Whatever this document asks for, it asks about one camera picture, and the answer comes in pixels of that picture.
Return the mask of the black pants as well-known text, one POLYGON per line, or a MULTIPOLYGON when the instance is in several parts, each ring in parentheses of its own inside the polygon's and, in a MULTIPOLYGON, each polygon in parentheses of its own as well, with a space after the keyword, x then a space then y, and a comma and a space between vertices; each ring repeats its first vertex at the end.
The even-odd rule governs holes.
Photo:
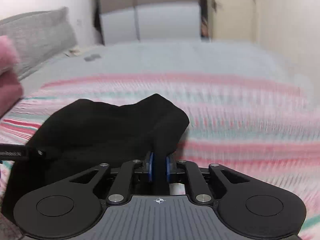
POLYGON ((187 115, 153 94, 132 105, 79 99, 51 115, 27 142, 33 152, 10 172, 1 212, 10 221, 26 193, 107 163, 112 168, 152 153, 154 193, 168 192, 166 158, 189 125, 187 115))

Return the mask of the grey plush bed cover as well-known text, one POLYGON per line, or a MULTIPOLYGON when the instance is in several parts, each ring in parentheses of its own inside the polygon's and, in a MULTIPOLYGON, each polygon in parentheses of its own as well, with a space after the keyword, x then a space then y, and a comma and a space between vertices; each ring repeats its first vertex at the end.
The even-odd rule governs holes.
POLYGON ((119 43, 59 54, 21 80, 25 95, 50 81, 99 74, 232 74, 295 85, 313 98, 310 79, 294 65, 249 42, 162 41, 119 43))

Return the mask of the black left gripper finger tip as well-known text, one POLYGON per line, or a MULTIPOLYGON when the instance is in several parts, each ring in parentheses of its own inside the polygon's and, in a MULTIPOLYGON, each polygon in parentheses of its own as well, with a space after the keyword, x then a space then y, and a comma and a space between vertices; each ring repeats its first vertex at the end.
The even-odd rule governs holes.
POLYGON ((1 161, 20 161, 43 155, 41 150, 25 145, 0 144, 0 160, 1 161))

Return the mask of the red green patterned knit blanket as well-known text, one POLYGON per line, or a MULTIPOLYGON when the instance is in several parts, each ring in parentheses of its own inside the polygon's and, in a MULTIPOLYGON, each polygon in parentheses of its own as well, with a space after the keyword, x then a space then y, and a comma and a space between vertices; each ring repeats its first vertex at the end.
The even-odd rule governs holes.
POLYGON ((78 99, 128 105, 160 94, 190 124, 176 157, 221 163, 298 195, 302 239, 319 239, 319 110, 302 90, 232 75, 111 74, 44 84, 1 119, 1 142, 25 144, 55 111, 78 99))

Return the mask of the white and brown wardrobe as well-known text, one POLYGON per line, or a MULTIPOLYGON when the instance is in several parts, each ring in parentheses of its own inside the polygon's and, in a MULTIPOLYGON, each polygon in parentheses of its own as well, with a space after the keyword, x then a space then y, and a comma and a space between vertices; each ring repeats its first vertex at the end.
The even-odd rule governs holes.
POLYGON ((200 0, 98 0, 105 45, 200 40, 200 0))

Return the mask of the beige wooden door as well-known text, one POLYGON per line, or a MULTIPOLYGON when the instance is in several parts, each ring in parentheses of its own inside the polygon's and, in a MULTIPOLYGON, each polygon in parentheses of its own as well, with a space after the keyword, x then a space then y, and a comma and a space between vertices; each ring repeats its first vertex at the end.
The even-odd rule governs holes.
POLYGON ((256 41, 255 0, 216 0, 223 8, 215 12, 208 1, 210 37, 212 40, 256 41))

